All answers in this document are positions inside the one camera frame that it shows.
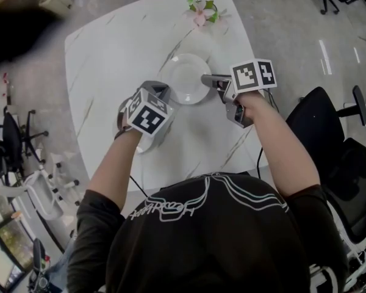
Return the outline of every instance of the round plate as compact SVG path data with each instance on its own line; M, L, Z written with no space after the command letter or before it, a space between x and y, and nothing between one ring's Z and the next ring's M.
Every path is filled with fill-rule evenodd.
M205 61L194 54L180 54L165 64L160 80L170 86L173 101L195 104L210 90L201 82L204 74L211 74Z

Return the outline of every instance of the forearm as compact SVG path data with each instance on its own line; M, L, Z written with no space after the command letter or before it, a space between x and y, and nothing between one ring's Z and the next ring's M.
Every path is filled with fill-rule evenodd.
M104 156L88 187L112 200L120 210L126 200L133 156L141 136L135 129L120 135Z
M284 196L320 183L316 166L283 118L262 98L249 101L275 186Z

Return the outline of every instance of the gray floor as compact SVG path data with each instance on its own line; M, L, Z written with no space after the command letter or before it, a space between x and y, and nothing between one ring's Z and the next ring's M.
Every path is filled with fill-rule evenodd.
M48 168L49 154L61 156L71 175L85 189L88 176L68 104L64 39L92 20L138 0L74 1L71 16L43 49L4 68L10 73L13 103L18 106L20 119L26 118L29 109L36 109L34 126L50 132L49 137L40 140L49 160ZM278 81L273 94L284 118L296 106L298 97L317 86L325 88L336 108L353 100L354 85L359 85L366 97L366 6L362 1L351 5L338 3L338 15L332 13L330 5L327 15L320 14L321 0L233 1L255 56L273 62ZM331 74L319 40L328 53ZM357 117L347 119L345 129L348 136L366 145L366 128Z

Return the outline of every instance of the marble tabletop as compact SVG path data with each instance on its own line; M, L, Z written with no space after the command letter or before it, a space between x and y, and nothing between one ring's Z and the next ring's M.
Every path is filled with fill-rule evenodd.
M113 141L119 105L146 80L159 80L173 56L192 53L212 73L254 58L232 0L214 0L227 9L227 25L193 29L183 15L187 0L141 0L114 10L65 40L66 81L77 141L92 177ZM181 106L163 142L136 154L131 175L144 189L169 186L211 172L256 168L261 149L255 127L242 129L226 118L217 92ZM260 166L267 165L262 156ZM138 190L130 181L129 191Z

